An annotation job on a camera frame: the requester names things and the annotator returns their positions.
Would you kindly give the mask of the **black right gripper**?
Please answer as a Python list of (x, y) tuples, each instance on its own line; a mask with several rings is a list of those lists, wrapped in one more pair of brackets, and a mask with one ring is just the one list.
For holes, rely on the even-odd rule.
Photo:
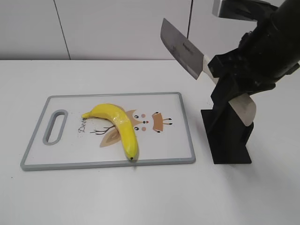
[(251, 117), (251, 97), (272, 90), (283, 76), (299, 68), (300, 15), (249, 15), (257, 27), (237, 49), (215, 55), (208, 63), (216, 82), (211, 95), (217, 105), (229, 103), (239, 117)]

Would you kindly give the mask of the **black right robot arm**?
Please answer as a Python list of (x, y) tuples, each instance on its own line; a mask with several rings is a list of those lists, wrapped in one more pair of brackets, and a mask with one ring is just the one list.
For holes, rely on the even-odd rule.
[(276, 7), (262, 0), (221, 0), (217, 16), (255, 21), (256, 27), (237, 48), (215, 55), (208, 64), (218, 78), (211, 94), (215, 117), (229, 100), (272, 90), (300, 67), (300, 2), (286, 0)]

